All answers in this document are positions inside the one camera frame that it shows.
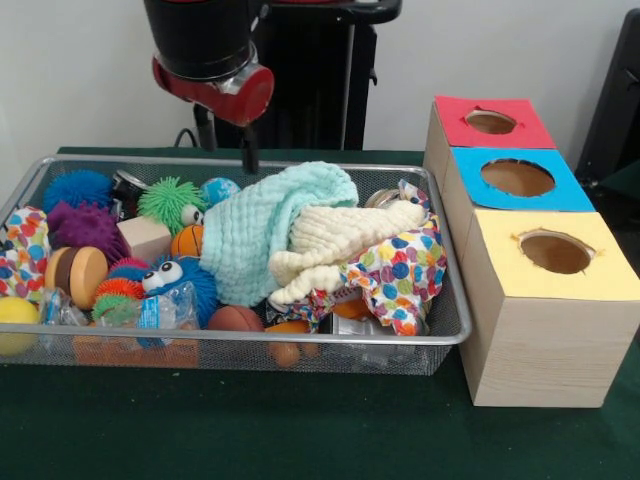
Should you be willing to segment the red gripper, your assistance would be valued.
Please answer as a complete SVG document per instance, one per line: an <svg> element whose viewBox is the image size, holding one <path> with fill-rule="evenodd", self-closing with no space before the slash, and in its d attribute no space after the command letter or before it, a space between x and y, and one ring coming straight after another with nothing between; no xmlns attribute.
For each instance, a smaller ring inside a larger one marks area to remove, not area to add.
<svg viewBox="0 0 640 480"><path fill-rule="evenodd" d="M193 115L199 146L208 152L216 148L215 117L235 125L246 126L242 132L242 166L247 174L259 169L257 140L251 125L267 109L274 91L274 75L270 69L249 62L236 75L212 81L196 81L174 75L156 57L152 60L156 83L169 94L194 103Z"/></svg>

